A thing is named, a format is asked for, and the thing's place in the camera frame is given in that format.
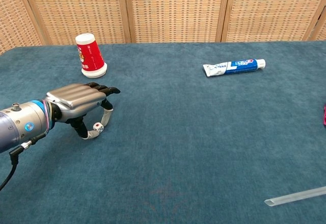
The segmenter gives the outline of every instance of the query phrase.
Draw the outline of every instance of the red object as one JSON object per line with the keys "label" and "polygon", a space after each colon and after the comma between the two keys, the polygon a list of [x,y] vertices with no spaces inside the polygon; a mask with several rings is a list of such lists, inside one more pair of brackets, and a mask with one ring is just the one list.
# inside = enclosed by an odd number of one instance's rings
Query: red object
{"label": "red object", "polygon": [[324,107],[324,125],[326,126],[326,105]]}
{"label": "red object", "polygon": [[85,45],[77,44],[77,47],[81,65],[84,70],[94,71],[104,66],[104,60],[96,41]]}

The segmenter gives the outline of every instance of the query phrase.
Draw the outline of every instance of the table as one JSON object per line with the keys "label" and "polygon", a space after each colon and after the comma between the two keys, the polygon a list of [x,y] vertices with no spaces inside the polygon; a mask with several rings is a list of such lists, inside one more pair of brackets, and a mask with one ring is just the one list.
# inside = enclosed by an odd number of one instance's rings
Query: table
{"label": "table", "polygon": [[[326,42],[100,45],[104,77],[82,75],[76,46],[0,56],[0,108],[70,83],[117,87],[108,127],[69,125],[21,154],[0,192],[1,223],[325,223],[326,196],[265,199],[326,185]],[[265,59],[206,77],[202,65]],[[100,108],[85,118],[91,128]],[[9,173],[0,155],[0,181]]]}

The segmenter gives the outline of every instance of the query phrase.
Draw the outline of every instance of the robotic hand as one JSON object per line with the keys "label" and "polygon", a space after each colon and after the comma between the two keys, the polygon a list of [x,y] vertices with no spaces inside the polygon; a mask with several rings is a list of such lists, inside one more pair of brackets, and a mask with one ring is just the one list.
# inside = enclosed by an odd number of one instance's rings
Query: robotic hand
{"label": "robotic hand", "polygon": [[[71,84],[48,92],[42,100],[32,100],[21,105],[14,103],[11,108],[0,110],[0,153],[20,144],[9,153],[13,172],[0,186],[0,190],[13,175],[18,155],[45,137],[56,122],[70,124],[83,139],[97,137],[108,124],[113,111],[112,104],[106,99],[112,93],[118,94],[120,91],[95,82]],[[104,108],[102,120],[88,131],[83,117],[98,106]]]}

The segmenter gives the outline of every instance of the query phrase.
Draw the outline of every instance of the blue label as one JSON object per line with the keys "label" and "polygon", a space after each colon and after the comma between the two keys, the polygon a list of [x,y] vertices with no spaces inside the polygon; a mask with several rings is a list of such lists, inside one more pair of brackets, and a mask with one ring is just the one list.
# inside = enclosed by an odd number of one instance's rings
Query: blue label
{"label": "blue label", "polygon": [[256,60],[240,60],[228,62],[228,67],[226,68],[225,74],[254,71],[257,70]]}

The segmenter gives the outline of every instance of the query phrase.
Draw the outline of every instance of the dice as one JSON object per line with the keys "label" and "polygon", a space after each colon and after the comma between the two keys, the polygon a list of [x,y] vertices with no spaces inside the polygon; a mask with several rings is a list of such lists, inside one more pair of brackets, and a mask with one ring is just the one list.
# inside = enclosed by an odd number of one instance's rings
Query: dice
{"label": "dice", "polygon": [[101,133],[104,130],[104,126],[101,123],[96,122],[93,126],[93,129]]}

